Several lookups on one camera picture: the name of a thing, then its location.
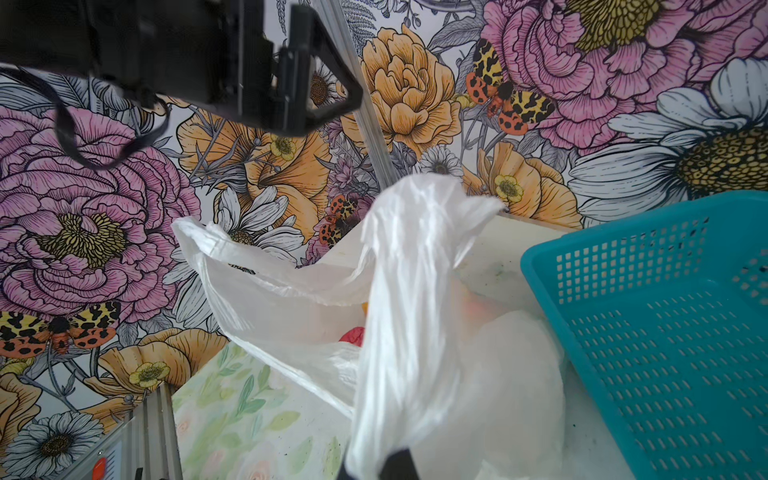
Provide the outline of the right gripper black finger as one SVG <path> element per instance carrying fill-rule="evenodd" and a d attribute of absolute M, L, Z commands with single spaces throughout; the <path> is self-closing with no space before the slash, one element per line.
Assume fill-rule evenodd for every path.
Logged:
<path fill-rule="evenodd" d="M 344 451 L 342 463 L 335 477 L 336 480 L 356 480 L 346 470 L 347 451 Z M 380 480 L 419 480 L 419 475 L 411 451 L 404 449 L 391 454 L 384 463 L 378 478 Z"/>

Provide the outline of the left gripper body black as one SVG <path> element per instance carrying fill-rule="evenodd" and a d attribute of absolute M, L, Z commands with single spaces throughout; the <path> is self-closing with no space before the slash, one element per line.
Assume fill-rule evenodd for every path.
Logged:
<path fill-rule="evenodd" d="M 357 110 L 363 89 L 318 13 L 295 4 L 284 46 L 260 1 L 5 1 L 1 72 L 47 107 L 91 80 L 150 107 L 163 96 L 283 136 Z"/>

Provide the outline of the translucent white plastic bag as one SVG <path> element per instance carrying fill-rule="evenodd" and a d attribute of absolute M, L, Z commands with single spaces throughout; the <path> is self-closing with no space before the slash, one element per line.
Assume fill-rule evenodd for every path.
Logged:
<path fill-rule="evenodd" d="M 173 231 L 221 331 L 350 419 L 356 479 L 404 449 L 422 479 L 543 477 L 563 459 L 562 349 L 455 273 L 500 208 L 454 177 L 407 176 L 368 210 L 349 268 L 296 269 L 190 217 Z M 340 342 L 365 302 L 363 346 Z"/>

